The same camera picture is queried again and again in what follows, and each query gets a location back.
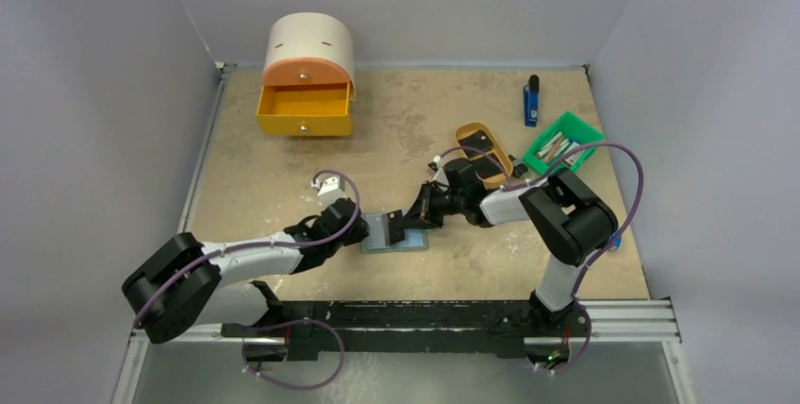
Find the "green card holder wallet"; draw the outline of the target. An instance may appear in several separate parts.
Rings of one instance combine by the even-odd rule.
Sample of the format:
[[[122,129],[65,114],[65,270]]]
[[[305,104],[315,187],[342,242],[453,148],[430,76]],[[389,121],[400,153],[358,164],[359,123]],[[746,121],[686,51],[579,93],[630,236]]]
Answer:
[[[383,213],[368,213],[364,219],[369,234],[361,242],[363,253],[390,253],[423,251],[428,248],[427,232],[416,228],[404,228],[402,210]]]

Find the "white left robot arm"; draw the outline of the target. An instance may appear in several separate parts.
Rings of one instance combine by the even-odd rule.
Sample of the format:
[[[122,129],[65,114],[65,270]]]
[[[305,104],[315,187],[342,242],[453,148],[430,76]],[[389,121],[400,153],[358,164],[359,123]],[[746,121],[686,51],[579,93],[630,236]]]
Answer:
[[[345,197],[277,233],[234,243],[173,236],[122,284],[134,326],[163,344],[199,324],[247,326],[259,337],[278,331],[281,311],[260,278],[294,275],[323,265],[344,246],[358,244],[369,226]]]

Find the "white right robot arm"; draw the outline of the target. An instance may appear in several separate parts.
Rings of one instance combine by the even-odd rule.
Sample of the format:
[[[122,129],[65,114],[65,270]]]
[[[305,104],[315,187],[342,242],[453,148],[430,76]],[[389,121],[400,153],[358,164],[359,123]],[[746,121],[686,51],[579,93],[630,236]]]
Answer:
[[[441,228],[446,216],[459,214],[473,226],[530,221],[538,231],[550,258],[531,295],[529,321],[543,335],[565,325],[590,254],[608,244],[619,227],[611,208],[568,169],[557,170],[541,185],[490,190],[471,161],[455,159],[421,185],[408,210],[388,216],[389,240],[401,241],[406,229]]]

